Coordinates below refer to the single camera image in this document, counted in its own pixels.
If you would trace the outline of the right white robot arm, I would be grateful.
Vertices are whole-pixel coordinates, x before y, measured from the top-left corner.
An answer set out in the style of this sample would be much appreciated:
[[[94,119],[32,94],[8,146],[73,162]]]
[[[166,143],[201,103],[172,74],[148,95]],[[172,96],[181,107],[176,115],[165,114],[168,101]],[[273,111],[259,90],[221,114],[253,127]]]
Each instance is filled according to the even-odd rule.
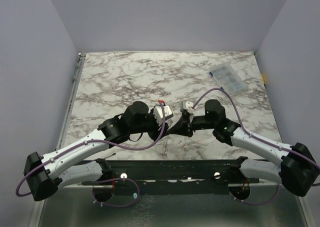
[[[189,101],[180,105],[181,117],[168,130],[171,135],[192,137],[195,131],[213,130],[221,143],[250,151],[263,161],[245,159],[230,169],[229,176],[240,183],[246,178],[265,179],[282,184],[292,194],[304,197],[320,175],[316,161],[302,143],[279,143],[243,128],[226,117],[226,110],[216,99],[205,102],[204,115],[195,116]]]

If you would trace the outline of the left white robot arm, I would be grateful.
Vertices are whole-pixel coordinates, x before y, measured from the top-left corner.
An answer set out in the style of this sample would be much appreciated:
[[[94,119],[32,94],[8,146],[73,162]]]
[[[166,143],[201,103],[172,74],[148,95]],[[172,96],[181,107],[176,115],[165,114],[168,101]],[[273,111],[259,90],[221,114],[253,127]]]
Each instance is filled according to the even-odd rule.
[[[61,187],[81,182],[97,181],[101,185],[106,184],[111,173],[105,160],[91,160],[86,164],[81,164],[81,161],[112,147],[130,151],[150,149],[164,136],[168,127],[166,121],[173,115],[171,108],[163,101],[159,101],[152,109],[142,101],[135,101],[124,113],[105,120],[73,144],[43,155],[33,152],[26,158],[24,177],[15,194],[23,197],[20,186],[27,183],[29,192],[26,195],[39,202],[54,195]],[[153,140],[151,144],[143,147],[123,144],[132,134],[144,133],[150,134]]]

